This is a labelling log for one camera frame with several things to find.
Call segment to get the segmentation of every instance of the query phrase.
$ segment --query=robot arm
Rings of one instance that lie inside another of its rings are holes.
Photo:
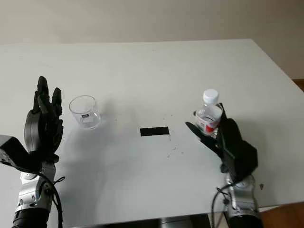
[[[255,180],[251,175],[258,166],[257,150],[242,139],[237,123],[226,117],[225,110],[216,138],[204,136],[195,125],[189,122],[186,122],[186,125],[203,144],[218,155],[222,160],[220,170],[226,173],[225,186],[216,193],[212,202],[213,227],[215,226],[213,215],[215,199],[222,191],[228,190],[229,226],[231,228],[262,228],[258,205],[254,198]]]
[[[40,77],[33,109],[29,111],[24,138],[28,151],[18,139],[0,135],[0,163],[21,171],[22,187],[13,220],[13,228],[47,227],[53,197],[57,199],[58,227],[62,227],[62,207],[54,187],[55,154],[63,133],[61,91],[56,88],[49,101],[47,80]]]

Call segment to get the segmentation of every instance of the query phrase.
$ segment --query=black tape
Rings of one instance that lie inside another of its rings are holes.
[[[141,136],[170,134],[168,127],[148,127],[148,128],[141,128],[140,130],[141,130]]]

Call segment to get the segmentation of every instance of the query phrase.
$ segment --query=clear drinking glass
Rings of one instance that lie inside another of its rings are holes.
[[[100,122],[96,100],[92,96],[82,95],[74,98],[69,109],[83,128],[93,129]]]

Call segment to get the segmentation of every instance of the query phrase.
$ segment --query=plastic water bottle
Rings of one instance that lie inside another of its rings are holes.
[[[215,89],[207,89],[203,94],[203,107],[196,111],[196,125],[204,135],[212,135],[220,122],[223,109],[218,98],[219,93]]]

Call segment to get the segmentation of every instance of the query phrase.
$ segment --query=table surface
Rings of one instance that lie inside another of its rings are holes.
[[[207,88],[219,91],[228,117],[257,148],[259,205],[304,200],[304,93],[250,39],[4,45],[0,75],[0,133],[23,145],[38,77],[62,90],[56,177],[66,179],[56,187],[64,227],[210,212],[224,184],[221,162],[185,125]],[[78,95],[97,99],[97,129],[78,128],[68,109]],[[140,128],[158,126],[170,135],[140,136]],[[10,227],[19,172],[2,165],[0,180],[1,226]],[[49,227],[57,227],[54,207]]]

